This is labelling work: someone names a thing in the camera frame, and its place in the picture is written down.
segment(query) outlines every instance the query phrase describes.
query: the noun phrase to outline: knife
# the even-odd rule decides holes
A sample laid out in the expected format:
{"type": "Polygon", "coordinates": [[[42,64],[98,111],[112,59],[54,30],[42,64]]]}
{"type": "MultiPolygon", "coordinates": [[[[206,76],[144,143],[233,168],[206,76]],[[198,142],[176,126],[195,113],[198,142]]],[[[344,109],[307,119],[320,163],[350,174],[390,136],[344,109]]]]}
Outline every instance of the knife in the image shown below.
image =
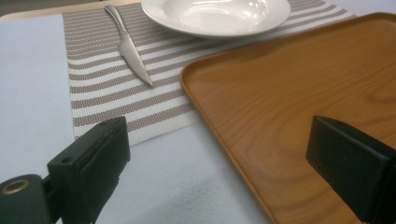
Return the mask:
{"type": "Polygon", "coordinates": [[[125,25],[122,22],[120,13],[114,6],[106,6],[105,10],[113,17],[116,24],[119,26],[121,43],[119,44],[120,55],[124,58],[125,62],[131,67],[131,69],[137,74],[140,79],[149,84],[152,87],[152,82],[149,74],[140,59],[139,53],[137,52],[134,42],[126,31],[125,25]]]}

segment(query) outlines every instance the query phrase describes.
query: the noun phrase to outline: wooden tray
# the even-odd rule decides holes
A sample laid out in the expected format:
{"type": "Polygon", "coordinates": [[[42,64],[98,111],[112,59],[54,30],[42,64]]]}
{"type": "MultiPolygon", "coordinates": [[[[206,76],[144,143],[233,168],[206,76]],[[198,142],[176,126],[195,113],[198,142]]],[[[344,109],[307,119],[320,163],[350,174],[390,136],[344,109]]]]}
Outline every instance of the wooden tray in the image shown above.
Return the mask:
{"type": "Polygon", "coordinates": [[[395,15],[206,58],[180,83],[273,223],[360,223],[305,152],[314,115],[396,148],[395,15]]]}

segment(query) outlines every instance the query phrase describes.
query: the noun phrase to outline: striped placemat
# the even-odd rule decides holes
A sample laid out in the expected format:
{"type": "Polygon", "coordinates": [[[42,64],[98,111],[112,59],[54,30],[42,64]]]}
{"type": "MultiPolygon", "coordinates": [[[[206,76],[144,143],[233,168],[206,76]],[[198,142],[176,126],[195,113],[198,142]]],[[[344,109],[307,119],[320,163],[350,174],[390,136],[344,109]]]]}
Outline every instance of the striped placemat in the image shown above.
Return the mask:
{"type": "Polygon", "coordinates": [[[355,17],[320,0],[289,0],[290,17],[269,33],[239,40],[205,40],[161,27],[140,4],[118,7],[154,88],[136,78],[118,52],[120,34],[104,9],[65,13],[75,136],[102,120],[125,116],[130,145],[199,119],[178,75],[187,63],[227,49],[313,29],[355,17]]]}

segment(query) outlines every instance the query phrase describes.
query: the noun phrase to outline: plate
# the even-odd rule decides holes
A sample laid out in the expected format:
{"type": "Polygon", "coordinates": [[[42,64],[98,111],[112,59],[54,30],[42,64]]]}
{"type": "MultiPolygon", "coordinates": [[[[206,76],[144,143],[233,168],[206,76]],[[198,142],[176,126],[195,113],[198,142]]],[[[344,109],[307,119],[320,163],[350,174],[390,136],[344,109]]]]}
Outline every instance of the plate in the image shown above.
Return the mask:
{"type": "Polygon", "coordinates": [[[200,37],[260,34],[290,14],[287,0],[142,0],[142,8],[160,25],[200,37]]]}

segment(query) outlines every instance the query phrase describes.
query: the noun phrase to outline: table surface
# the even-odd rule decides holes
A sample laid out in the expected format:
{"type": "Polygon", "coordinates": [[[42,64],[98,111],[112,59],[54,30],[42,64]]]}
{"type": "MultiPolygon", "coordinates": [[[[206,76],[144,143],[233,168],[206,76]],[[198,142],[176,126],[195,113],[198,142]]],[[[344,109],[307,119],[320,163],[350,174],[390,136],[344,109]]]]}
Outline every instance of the table surface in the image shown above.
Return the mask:
{"type": "MultiPolygon", "coordinates": [[[[327,2],[358,16],[396,13],[394,0],[327,2]]],[[[108,3],[0,18],[0,182],[44,177],[48,161],[74,141],[61,13],[108,3]]],[[[138,144],[131,153],[97,223],[268,223],[202,122],[138,144]]]]}

